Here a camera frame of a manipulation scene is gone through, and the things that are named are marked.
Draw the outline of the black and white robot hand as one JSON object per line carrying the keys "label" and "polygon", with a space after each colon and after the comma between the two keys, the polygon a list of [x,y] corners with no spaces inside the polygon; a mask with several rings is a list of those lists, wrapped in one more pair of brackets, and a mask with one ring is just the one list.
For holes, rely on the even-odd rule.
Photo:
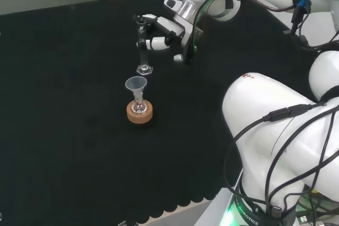
{"label": "black and white robot hand", "polygon": [[184,24],[179,24],[178,21],[171,21],[153,14],[134,15],[132,20],[137,24],[137,47],[140,51],[162,51],[177,42],[183,51],[175,55],[174,60],[186,65],[192,63],[196,50],[193,45],[194,40],[199,40],[203,35],[203,31],[198,26],[193,27],[190,22],[184,19],[182,20]]}

